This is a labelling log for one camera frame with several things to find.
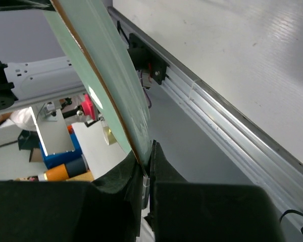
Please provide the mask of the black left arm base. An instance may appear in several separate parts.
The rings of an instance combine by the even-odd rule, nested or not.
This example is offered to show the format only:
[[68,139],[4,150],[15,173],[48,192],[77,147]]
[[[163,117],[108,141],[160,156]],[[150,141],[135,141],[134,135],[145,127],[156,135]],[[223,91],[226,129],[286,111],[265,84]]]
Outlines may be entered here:
[[117,21],[117,31],[123,35],[129,45],[128,53],[135,69],[137,71],[146,71],[149,78],[161,85],[167,76],[168,63],[134,33],[130,33],[127,36],[120,21]]

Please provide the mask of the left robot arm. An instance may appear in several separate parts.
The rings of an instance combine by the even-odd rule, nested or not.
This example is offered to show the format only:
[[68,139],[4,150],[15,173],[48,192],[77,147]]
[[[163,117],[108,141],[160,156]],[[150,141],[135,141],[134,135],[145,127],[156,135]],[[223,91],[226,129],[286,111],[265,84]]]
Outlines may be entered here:
[[68,57],[0,61],[0,114],[85,93]]

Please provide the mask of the green floral plate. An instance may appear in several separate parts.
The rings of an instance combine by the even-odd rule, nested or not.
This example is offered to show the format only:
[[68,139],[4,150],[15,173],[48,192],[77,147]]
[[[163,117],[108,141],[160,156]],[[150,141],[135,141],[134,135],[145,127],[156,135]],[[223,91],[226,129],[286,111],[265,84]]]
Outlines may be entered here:
[[46,12],[62,50],[117,142],[146,166],[152,150],[147,100],[126,45],[101,1],[52,1]]

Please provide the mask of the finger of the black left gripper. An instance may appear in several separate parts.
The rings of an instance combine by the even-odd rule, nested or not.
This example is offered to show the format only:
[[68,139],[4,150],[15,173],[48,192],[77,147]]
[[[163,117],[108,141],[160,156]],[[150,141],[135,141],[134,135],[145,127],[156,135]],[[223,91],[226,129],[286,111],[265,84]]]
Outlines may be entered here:
[[55,12],[49,0],[0,0],[0,12],[20,10],[44,10]]

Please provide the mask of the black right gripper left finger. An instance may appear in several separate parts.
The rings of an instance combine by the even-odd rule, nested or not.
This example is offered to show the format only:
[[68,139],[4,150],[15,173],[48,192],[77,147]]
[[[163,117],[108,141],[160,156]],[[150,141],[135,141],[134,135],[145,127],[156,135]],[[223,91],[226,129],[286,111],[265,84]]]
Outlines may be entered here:
[[0,181],[0,241],[135,241],[142,179],[129,153],[92,182]]

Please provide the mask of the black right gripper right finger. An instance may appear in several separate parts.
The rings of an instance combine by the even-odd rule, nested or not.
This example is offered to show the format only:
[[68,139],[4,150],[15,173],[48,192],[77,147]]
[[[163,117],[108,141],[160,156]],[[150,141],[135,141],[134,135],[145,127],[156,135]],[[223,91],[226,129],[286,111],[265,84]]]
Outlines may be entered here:
[[156,241],[284,241],[274,205],[254,185],[190,183],[159,142],[150,156],[150,211]]

